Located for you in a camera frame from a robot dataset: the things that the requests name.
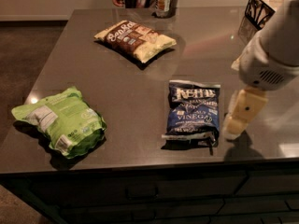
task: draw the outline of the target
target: bottle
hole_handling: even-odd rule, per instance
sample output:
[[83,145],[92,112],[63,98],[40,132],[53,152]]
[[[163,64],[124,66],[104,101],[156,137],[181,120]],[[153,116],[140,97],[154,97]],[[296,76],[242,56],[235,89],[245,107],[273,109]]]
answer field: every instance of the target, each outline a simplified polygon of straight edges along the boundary
[[157,18],[167,18],[170,10],[170,0],[156,0]]

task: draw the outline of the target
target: dark blue snack bag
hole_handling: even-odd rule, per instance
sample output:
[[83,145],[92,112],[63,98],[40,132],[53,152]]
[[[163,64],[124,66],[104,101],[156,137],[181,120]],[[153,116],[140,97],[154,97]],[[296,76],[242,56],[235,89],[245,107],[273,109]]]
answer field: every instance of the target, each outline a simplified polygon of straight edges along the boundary
[[170,112],[167,140],[209,140],[219,137],[219,84],[189,80],[169,81]]

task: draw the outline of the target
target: floor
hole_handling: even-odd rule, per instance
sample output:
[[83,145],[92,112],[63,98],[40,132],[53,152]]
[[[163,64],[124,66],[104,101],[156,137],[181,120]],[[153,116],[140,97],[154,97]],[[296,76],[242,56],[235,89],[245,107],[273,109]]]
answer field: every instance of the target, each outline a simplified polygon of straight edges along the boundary
[[[14,122],[10,110],[22,105],[66,22],[0,22],[0,148]],[[0,186],[1,224],[51,224]]]

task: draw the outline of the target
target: green bag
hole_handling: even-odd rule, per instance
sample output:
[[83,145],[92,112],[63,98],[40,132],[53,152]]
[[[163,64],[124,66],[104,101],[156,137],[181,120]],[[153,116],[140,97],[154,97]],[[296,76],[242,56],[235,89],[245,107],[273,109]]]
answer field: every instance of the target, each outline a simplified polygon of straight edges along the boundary
[[21,105],[12,109],[16,120],[37,127],[49,140],[49,147],[72,159],[84,155],[104,139],[107,125],[82,100],[75,87],[43,98],[35,104]]

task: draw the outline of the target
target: table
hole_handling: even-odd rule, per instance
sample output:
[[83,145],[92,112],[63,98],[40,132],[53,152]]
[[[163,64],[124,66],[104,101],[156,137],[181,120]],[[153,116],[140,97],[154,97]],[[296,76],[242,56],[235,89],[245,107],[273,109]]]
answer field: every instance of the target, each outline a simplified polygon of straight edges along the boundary
[[[221,84],[222,126],[231,95],[245,86],[231,69],[252,36],[244,9],[178,8],[175,17],[165,20],[151,16],[151,9],[75,10],[26,103],[76,86],[107,122],[106,140],[87,156],[67,161],[49,150],[40,135],[11,127],[0,146],[2,184],[57,223],[167,223],[194,216],[199,216],[196,223],[218,223],[232,214],[293,214],[297,200],[288,195],[299,194],[294,169],[299,79],[269,92],[266,108],[234,142],[220,135],[212,150],[168,150],[161,137],[170,79]],[[94,42],[96,33],[122,20],[142,23],[178,44],[142,66]],[[94,194],[99,190],[106,194]],[[246,210],[248,202],[265,202],[253,199],[265,194],[274,200],[269,209]],[[174,202],[183,208],[172,215]],[[196,208],[186,211],[186,206]],[[198,206],[205,211],[198,212]]]

